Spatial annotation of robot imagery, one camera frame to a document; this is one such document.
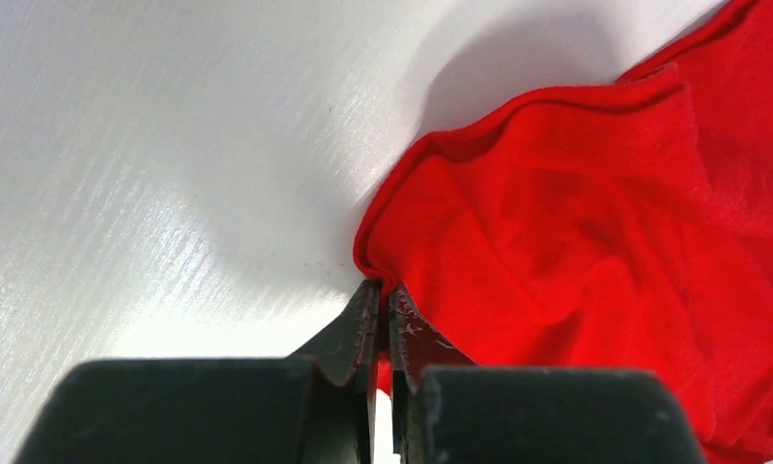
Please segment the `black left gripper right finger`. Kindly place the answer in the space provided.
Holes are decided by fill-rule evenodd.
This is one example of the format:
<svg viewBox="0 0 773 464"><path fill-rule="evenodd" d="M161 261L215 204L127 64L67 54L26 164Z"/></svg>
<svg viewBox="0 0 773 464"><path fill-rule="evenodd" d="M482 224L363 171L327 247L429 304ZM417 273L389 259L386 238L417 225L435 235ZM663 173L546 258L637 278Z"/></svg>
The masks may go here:
<svg viewBox="0 0 773 464"><path fill-rule="evenodd" d="M680 404L652 373L476 364L388 298L393 448L404 463L702 463Z"/></svg>

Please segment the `red t shirt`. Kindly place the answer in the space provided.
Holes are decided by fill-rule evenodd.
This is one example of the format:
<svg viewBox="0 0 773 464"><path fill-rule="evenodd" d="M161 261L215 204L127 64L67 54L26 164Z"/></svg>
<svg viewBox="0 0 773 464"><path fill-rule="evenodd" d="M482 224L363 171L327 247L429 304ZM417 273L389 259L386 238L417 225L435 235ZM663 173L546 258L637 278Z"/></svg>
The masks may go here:
<svg viewBox="0 0 773 464"><path fill-rule="evenodd" d="M478 363L651 370L709 462L772 460L773 1L423 136L353 256Z"/></svg>

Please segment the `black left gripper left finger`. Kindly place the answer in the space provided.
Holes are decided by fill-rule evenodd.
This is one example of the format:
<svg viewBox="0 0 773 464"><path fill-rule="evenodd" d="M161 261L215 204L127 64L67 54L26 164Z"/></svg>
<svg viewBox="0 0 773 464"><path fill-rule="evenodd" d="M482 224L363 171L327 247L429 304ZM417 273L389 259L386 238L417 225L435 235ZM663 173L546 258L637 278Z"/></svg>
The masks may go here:
<svg viewBox="0 0 773 464"><path fill-rule="evenodd" d="M19 463L369 463L379 283L284 358L85 362L50 394Z"/></svg>

